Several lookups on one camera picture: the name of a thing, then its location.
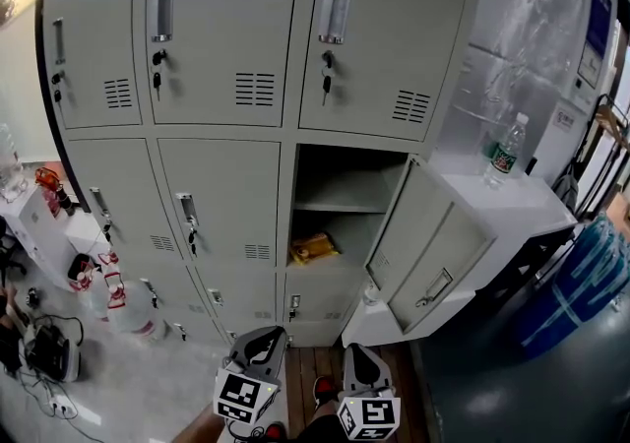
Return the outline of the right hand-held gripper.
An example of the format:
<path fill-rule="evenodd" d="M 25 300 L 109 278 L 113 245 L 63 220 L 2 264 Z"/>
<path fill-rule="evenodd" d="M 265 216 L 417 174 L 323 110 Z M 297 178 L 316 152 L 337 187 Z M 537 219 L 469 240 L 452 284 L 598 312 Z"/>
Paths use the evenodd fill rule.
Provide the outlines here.
<path fill-rule="evenodd" d="M 344 391 L 388 389 L 393 389 L 388 364 L 370 348 L 350 344 L 344 354 Z M 376 397 L 345 397 L 337 417 L 348 440 L 387 440 L 400 426 L 401 399 L 391 391 Z"/>

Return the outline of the yellow snack packet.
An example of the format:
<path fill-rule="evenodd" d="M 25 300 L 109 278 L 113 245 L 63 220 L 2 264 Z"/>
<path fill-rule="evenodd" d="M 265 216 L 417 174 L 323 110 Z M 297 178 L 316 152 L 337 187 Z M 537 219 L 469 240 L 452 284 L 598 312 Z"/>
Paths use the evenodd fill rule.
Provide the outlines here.
<path fill-rule="evenodd" d="M 325 232 L 293 240 L 289 247 L 289 253 L 293 261 L 301 266 L 315 260 L 340 254 L 329 235 Z"/>

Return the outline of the grey metal locker cabinet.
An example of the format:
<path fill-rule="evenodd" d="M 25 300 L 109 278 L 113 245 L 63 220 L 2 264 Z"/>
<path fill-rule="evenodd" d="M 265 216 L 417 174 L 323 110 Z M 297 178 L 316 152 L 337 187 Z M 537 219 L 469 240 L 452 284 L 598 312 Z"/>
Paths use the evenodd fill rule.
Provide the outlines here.
<path fill-rule="evenodd" d="M 183 95 L 161 123 L 240 121 L 238 110 L 194 105 L 193 70 L 234 67 L 269 53 L 303 60 L 298 76 L 293 240 L 329 235 L 339 255 L 298 267 L 324 282 L 321 306 L 343 313 L 341 336 L 405 164 L 431 165 L 478 0 L 44 0 L 43 39 L 62 139 L 72 128 L 130 123 L 90 101 L 113 70 L 143 79 L 149 55 L 173 55 Z"/>

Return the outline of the brown wooden plank platform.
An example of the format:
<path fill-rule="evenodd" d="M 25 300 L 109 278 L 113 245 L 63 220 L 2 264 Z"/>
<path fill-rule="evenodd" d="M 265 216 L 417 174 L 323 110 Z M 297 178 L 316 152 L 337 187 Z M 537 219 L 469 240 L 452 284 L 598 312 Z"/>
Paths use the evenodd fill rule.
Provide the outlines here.
<path fill-rule="evenodd" d="M 397 395 L 402 398 L 401 426 L 389 443 L 430 443 L 427 420 L 410 347 L 395 344 L 371 349 L 390 367 Z M 288 437 L 293 439 L 310 422 L 315 412 L 312 388 L 320 376 L 343 385 L 343 350 L 333 348 L 291 348 L 285 354 Z"/>

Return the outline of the black red container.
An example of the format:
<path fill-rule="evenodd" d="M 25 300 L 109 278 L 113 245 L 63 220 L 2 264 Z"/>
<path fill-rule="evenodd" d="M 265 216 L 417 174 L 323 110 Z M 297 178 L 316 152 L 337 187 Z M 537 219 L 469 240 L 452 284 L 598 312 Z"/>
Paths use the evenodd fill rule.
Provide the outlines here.
<path fill-rule="evenodd" d="M 94 267 L 95 263 L 91 256 L 85 253 L 79 253 L 73 259 L 67 277 L 71 282 L 76 282 L 80 273 L 89 272 Z"/>

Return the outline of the white power strip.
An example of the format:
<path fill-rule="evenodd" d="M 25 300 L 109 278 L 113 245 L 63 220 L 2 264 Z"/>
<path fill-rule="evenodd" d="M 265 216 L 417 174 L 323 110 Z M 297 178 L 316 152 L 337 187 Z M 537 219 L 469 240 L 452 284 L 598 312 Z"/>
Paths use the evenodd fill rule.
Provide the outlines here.
<path fill-rule="evenodd" d="M 48 404 L 51 407 L 54 416 L 58 416 L 63 419 L 72 419 L 78 414 L 75 405 L 67 397 L 55 396 L 48 402 Z"/>

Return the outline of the black bottle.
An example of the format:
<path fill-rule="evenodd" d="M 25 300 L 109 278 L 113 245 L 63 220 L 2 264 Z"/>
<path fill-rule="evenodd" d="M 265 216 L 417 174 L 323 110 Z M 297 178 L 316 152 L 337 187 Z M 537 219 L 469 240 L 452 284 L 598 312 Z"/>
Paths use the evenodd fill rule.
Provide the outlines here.
<path fill-rule="evenodd" d="M 70 199 L 69 195 L 66 193 L 62 184 L 59 184 L 57 186 L 55 194 L 56 194 L 60 207 L 66 212 L 67 216 L 68 217 L 73 216 L 75 213 L 75 210 L 74 210 L 72 200 Z"/>

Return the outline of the black office chair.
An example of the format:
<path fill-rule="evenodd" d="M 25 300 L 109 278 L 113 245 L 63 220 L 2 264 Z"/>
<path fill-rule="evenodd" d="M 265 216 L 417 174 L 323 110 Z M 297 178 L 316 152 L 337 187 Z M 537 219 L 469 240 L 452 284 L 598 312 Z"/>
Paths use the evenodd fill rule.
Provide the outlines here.
<path fill-rule="evenodd" d="M 0 285 L 5 287 L 7 281 L 7 273 L 10 268 L 17 268 L 20 273 L 25 276 L 27 268 L 20 262 L 13 259 L 14 254 L 21 248 L 21 244 L 13 239 L 10 246 L 6 246 L 4 240 L 8 238 L 8 225 L 3 217 L 0 217 Z"/>

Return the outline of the grey backpack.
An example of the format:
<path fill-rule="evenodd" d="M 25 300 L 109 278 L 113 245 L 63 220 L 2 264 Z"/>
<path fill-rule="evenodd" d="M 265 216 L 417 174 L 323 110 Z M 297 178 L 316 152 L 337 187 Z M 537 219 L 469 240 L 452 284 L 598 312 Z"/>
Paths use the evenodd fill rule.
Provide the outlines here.
<path fill-rule="evenodd" d="M 579 193 L 578 181 L 574 175 L 573 168 L 566 169 L 554 182 L 552 190 L 566 209 L 575 214 Z"/>

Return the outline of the orange red bag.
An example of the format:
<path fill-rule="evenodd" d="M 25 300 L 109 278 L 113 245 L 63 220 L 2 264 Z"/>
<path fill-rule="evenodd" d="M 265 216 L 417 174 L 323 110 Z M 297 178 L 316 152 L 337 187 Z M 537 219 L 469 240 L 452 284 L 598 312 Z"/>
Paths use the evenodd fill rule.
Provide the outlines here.
<path fill-rule="evenodd" d="M 41 166 L 35 170 L 35 183 L 52 192 L 56 192 L 61 186 L 59 175 L 52 169 Z"/>

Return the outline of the brown cardboard box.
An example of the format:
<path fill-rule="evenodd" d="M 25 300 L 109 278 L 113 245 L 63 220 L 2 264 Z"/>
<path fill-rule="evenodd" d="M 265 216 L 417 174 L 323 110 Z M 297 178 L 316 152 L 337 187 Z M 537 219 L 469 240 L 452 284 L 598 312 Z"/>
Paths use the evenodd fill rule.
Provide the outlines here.
<path fill-rule="evenodd" d="M 614 195 L 605 212 L 617 229 L 630 228 L 630 202 L 622 193 Z"/>

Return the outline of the large clear water barrel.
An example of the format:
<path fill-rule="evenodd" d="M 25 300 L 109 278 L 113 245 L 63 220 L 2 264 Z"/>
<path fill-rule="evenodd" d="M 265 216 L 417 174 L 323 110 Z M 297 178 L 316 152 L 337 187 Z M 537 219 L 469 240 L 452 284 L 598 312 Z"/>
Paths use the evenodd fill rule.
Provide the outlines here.
<path fill-rule="evenodd" d="M 0 196 L 14 202 L 26 191 L 28 183 L 9 127 L 0 123 Z"/>

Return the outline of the locker door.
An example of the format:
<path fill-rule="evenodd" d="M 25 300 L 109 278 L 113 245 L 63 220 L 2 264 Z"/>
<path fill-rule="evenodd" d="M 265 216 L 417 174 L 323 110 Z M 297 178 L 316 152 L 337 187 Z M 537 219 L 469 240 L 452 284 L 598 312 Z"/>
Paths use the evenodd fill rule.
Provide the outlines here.
<path fill-rule="evenodd" d="M 407 334 L 427 318 L 494 239 L 444 177 L 410 156 L 366 264 L 399 330 Z"/>

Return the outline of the white desk black frame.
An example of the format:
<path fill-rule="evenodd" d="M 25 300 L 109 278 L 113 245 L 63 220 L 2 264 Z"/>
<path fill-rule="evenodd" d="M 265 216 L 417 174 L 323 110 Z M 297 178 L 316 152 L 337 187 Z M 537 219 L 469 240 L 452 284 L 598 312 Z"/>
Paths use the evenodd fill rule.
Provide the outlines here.
<path fill-rule="evenodd" d="M 541 285 L 551 270 L 556 267 L 575 239 L 577 206 L 571 214 L 557 198 L 553 218 L 545 219 L 523 246 L 523 277 L 527 289 Z"/>

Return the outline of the black window frame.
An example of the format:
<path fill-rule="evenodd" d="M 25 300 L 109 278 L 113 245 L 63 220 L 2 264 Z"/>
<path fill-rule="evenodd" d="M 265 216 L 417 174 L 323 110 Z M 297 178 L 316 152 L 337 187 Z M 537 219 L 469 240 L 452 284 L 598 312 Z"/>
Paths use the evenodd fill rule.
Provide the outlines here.
<path fill-rule="evenodd" d="M 46 115 L 48 127 L 50 129 L 55 148 L 57 150 L 57 154 L 60 157 L 62 166 L 68 177 L 69 183 L 75 192 L 79 205 L 81 206 L 82 210 L 85 213 L 90 213 L 91 212 L 90 205 L 87 199 L 85 198 L 83 191 L 80 188 L 74 169 L 68 158 L 65 144 L 62 139 L 62 133 L 59 129 L 59 124 L 57 122 L 55 111 L 54 111 L 51 87 L 49 85 L 46 63 L 45 63 L 44 39 L 43 39 L 43 2 L 44 0 L 35 0 L 34 39 L 35 39 L 35 55 L 36 55 L 36 63 L 37 63 L 37 73 L 38 73 L 38 79 L 39 79 L 40 91 L 42 94 L 45 115 Z"/>

